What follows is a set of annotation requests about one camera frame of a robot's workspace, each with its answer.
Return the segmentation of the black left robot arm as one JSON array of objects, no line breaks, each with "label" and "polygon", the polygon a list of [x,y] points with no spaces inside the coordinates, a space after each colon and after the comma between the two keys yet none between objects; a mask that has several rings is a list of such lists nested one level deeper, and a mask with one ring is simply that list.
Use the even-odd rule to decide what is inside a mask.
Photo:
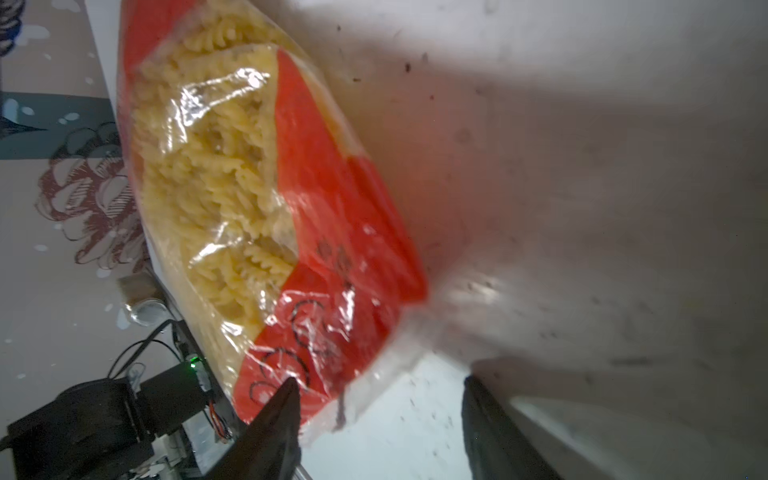
[{"label": "black left robot arm", "polygon": [[18,479],[118,479],[154,455],[155,439],[172,434],[209,404],[202,359],[194,357],[144,381],[126,378],[75,385],[7,427]]}]

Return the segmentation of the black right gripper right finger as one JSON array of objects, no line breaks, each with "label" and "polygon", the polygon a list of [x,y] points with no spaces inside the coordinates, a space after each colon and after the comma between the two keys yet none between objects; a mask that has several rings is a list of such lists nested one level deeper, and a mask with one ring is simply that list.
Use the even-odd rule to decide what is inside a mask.
[{"label": "black right gripper right finger", "polygon": [[560,477],[474,375],[464,380],[461,417],[464,448],[474,480]]}]

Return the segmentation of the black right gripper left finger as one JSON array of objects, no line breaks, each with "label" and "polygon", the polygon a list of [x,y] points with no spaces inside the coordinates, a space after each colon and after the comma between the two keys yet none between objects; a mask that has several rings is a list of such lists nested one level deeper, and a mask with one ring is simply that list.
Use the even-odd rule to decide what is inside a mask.
[{"label": "black right gripper left finger", "polygon": [[290,377],[204,479],[292,479],[301,461],[299,430],[299,386]]}]

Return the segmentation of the red fusilli bag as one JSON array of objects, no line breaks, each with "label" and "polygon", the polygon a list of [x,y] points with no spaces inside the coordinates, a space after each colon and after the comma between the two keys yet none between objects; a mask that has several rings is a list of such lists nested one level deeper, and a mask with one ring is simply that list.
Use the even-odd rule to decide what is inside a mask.
[{"label": "red fusilli bag", "polygon": [[428,283],[322,75],[251,1],[125,1],[117,85],[156,263],[237,417],[294,379],[301,438],[342,429],[412,361]]}]

